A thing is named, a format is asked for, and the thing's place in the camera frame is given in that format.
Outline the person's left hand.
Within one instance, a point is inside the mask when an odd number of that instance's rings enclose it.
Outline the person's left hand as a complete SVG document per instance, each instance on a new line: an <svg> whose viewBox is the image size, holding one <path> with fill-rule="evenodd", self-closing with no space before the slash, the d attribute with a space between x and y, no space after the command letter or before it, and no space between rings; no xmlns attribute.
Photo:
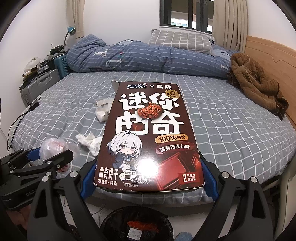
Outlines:
<svg viewBox="0 0 296 241"><path fill-rule="evenodd" d="M30 217L31 204L21 208L19 211L7 211L8 216L15 225L21 225L25 230L28 227Z"/></svg>

